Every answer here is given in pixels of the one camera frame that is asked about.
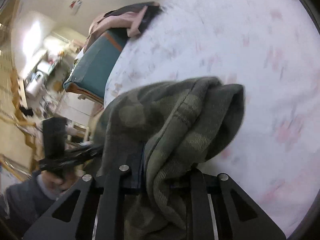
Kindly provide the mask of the person's left hand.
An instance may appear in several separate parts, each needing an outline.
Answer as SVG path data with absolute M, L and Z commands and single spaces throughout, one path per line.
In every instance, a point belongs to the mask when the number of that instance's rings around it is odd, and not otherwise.
M 74 171 L 66 172 L 63 179 L 48 171 L 42 171 L 37 179 L 43 193 L 52 200 L 57 200 L 57 198 L 70 189 L 77 180 L 78 177 Z

